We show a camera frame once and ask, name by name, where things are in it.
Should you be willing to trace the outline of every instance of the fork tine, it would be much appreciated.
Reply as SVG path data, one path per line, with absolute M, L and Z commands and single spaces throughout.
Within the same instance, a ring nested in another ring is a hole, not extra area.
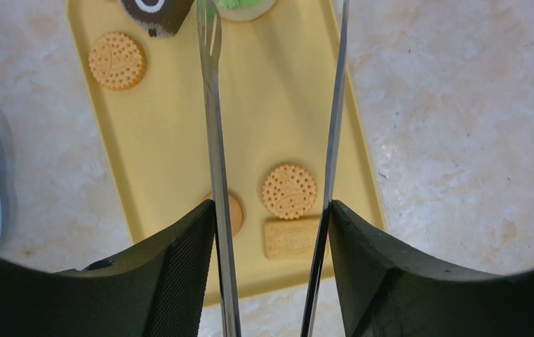
M 211 51 L 211 57 L 215 60 L 219 60 L 221 55 L 221 15 L 219 12 L 215 12 L 215 39 L 213 40 L 213 50 Z
M 206 35 L 205 35 L 205 45 L 207 46 L 208 53 L 211 54 L 211 40 L 213 40 L 213 23 L 214 23 L 214 14 L 213 14 L 213 2 L 211 0 L 206 0 L 206 9 L 205 9 L 205 25 L 206 25 Z

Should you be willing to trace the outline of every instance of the marble countertop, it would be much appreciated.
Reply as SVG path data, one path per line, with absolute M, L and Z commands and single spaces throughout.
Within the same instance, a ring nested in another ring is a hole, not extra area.
M 0 256 L 47 271 L 131 244 L 64 6 L 0 0 Z M 389 232 L 478 270 L 534 267 L 534 1 L 353 1 L 349 31 Z M 242 300 L 245 336 L 296 336 L 304 297 Z M 316 316 L 315 336 L 342 335 L 333 280 Z M 200 336 L 220 330 L 204 310 Z

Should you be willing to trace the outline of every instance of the yellow plastic board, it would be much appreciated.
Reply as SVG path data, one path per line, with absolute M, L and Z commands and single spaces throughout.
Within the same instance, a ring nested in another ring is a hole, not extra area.
M 117 0 L 67 0 L 67 16 L 131 237 L 139 242 L 174 223 L 211 189 L 196 4 L 175 37 L 157 39 Z M 234 238 L 241 297 L 308 280 L 311 260 L 267 260 L 262 182 L 277 164 L 312 172 L 322 206 L 328 125 L 339 32 L 330 0 L 278 0 L 252 22 L 223 22 L 220 97 L 231 191 L 245 221 Z M 125 32 L 144 48 L 147 73 L 135 87 L 111 91 L 88 70 L 102 34 Z M 351 78 L 345 97 L 335 199 L 384 229 Z M 218 303 L 216 255 L 205 304 Z M 323 276 L 333 276 L 328 254 Z

